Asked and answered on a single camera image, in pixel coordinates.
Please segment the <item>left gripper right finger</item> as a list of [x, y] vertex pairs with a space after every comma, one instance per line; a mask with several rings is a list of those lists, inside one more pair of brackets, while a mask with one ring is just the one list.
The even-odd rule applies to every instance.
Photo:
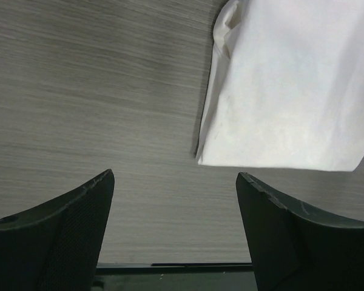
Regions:
[[240, 173], [238, 204], [258, 290], [364, 290], [364, 221]]

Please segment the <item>white Coca-Cola t-shirt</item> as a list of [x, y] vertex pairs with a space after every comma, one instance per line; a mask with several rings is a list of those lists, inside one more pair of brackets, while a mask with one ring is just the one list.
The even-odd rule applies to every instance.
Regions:
[[364, 1], [229, 1], [213, 39], [199, 165], [356, 169]]

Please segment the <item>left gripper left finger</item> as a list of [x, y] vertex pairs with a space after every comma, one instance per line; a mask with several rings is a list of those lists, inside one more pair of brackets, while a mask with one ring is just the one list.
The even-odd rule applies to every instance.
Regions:
[[90, 290], [115, 178], [83, 185], [0, 219], [0, 290]]

